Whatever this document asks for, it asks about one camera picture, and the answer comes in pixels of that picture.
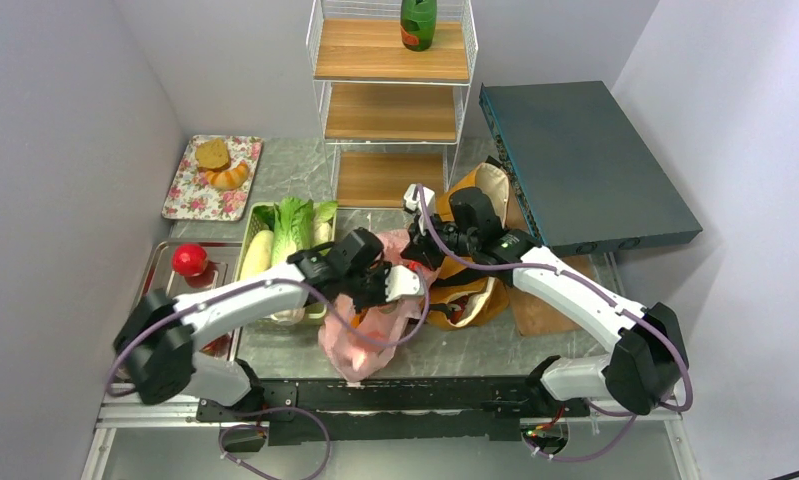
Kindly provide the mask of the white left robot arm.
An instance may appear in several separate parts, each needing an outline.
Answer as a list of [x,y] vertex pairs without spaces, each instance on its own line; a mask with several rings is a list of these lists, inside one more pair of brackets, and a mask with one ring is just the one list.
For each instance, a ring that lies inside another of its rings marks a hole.
[[384,246],[366,229],[340,242],[300,250],[258,275],[174,298],[162,289],[141,298],[117,334],[114,370],[124,369],[145,405],[184,394],[234,411],[264,405],[264,389],[246,363],[202,353],[226,333],[314,302],[332,306],[346,295],[359,308],[419,296],[424,287],[406,266],[383,259]]

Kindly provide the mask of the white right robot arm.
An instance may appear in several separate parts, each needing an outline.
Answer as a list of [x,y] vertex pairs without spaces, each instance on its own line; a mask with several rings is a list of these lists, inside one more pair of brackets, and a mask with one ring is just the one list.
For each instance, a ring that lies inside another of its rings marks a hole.
[[570,400],[610,399],[623,413],[647,415],[658,407],[684,412],[693,403],[689,361],[675,312],[646,307],[616,294],[570,267],[537,238],[506,229],[490,198],[477,187],[450,198],[452,220],[434,211],[435,195],[412,184],[403,208],[413,214],[405,259],[436,269],[450,258],[530,294],[574,321],[603,348],[585,358],[550,356],[527,377],[531,399],[543,408]]

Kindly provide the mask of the green romaine lettuce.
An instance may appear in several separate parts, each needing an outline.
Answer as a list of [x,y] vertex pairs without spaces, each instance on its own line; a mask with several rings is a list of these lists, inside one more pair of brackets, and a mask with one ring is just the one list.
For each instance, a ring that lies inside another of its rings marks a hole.
[[285,197],[274,209],[274,240],[271,265],[283,263],[290,255],[313,246],[314,202]]

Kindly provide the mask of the white daikon radish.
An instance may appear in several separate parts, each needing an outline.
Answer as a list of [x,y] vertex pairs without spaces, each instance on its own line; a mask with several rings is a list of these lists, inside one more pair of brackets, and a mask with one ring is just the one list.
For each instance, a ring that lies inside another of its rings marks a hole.
[[274,233],[271,230],[260,230],[254,235],[241,262],[239,280],[252,278],[271,266]]

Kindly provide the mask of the red tomato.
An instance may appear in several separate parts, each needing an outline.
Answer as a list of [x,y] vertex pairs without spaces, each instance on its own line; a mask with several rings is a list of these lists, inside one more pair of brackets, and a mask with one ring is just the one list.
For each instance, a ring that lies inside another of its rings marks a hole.
[[188,278],[203,274],[208,263],[206,250],[195,243],[178,246],[171,257],[172,271]]

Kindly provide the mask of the green cabbage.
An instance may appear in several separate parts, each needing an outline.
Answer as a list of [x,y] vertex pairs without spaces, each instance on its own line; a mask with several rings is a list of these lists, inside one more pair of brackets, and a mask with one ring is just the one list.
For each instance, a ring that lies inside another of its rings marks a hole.
[[338,210],[336,201],[313,204],[312,245],[318,246],[334,239],[334,219]]

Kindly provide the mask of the brown paper grocery bag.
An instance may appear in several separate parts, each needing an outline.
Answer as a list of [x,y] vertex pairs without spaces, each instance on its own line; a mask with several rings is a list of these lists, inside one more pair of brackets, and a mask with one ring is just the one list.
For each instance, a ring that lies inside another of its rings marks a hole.
[[[449,195],[461,188],[477,187],[491,200],[499,224],[506,225],[510,198],[510,181],[498,166],[482,163],[435,202],[435,212],[444,220],[452,220]],[[501,313],[509,304],[506,287],[497,278],[468,269],[452,258],[446,258],[430,285],[430,307],[426,321],[442,330],[454,331],[481,326]]]

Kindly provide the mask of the pink plastic bag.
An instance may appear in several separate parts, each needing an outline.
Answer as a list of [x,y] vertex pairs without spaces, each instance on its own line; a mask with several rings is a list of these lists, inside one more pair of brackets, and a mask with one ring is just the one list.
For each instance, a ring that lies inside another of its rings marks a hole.
[[419,320],[423,306],[423,298],[408,298],[358,313],[352,299],[340,294],[337,312],[328,313],[319,329],[319,345],[342,378],[360,382],[393,359],[397,347],[387,344],[408,335],[406,328]]

